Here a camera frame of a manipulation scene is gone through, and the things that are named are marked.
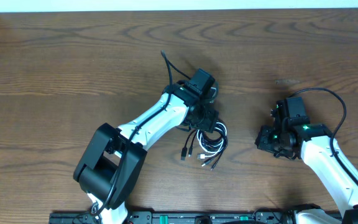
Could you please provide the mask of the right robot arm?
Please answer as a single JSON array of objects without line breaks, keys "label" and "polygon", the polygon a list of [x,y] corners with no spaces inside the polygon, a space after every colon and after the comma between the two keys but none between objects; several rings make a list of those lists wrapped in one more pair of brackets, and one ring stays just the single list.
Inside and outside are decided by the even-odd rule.
[{"label": "right robot arm", "polygon": [[358,223],[358,170],[341,151],[325,124],[310,122],[302,98],[285,98],[270,112],[273,125],[263,125],[255,140],[258,149],[301,159],[323,183],[341,219],[319,206],[300,205],[283,216],[284,223]]}]

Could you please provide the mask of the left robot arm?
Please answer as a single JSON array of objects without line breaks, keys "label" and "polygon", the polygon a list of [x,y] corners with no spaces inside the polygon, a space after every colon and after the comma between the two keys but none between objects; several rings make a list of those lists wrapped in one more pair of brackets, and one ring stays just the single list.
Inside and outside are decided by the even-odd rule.
[{"label": "left robot arm", "polygon": [[219,85],[212,79],[170,83],[160,99],[138,118],[116,128],[102,124],[93,134],[73,178],[93,202],[98,223],[123,223],[125,201],[133,191],[149,149],[169,130],[188,126],[219,131],[213,101]]}]

